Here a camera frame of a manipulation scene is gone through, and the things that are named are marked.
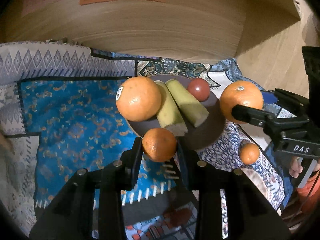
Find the person's right hand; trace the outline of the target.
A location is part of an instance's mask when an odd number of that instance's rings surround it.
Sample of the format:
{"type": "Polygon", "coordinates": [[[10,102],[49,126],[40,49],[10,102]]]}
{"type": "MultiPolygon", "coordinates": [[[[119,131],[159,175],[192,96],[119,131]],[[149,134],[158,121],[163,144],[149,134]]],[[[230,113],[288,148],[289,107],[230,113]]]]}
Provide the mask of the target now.
{"type": "MultiPolygon", "coordinates": [[[[293,178],[298,178],[298,176],[302,173],[303,167],[298,161],[299,157],[292,157],[290,168],[289,168],[289,174],[293,178]]],[[[309,180],[314,180],[317,177],[318,171],[319,171],[319,160],[317,161],[317,165],[314,167],[313,172],[309,178],[309,180]]]]}

